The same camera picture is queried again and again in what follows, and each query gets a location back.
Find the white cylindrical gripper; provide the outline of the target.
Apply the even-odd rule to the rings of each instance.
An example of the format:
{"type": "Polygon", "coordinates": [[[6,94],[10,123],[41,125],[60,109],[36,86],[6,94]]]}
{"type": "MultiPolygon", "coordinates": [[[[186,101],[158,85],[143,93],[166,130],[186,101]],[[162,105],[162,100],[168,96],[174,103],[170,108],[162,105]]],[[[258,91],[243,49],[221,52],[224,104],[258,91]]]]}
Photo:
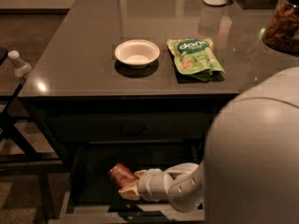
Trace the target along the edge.
{"type": "Polygon", "coordinates": [[[139,177],[137,183],[119,190],[123,199],[138,201],[140,197],[148,202],[168,201],[168,191],[173,184],[171,175],[160,169],[139,170],[134,172],[139,177]]]}

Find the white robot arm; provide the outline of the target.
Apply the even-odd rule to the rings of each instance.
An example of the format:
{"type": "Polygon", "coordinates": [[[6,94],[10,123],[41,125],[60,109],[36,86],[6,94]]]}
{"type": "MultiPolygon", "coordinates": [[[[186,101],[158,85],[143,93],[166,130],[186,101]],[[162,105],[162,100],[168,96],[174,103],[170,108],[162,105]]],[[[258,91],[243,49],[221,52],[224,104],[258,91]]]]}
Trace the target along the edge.
{"type": "Polygon", "coordinates": [[[124,199],[203,208],[203,224],[299,224],[299,68],[283,70],[214,118],[200,163],[142,170],[124,199]]]}

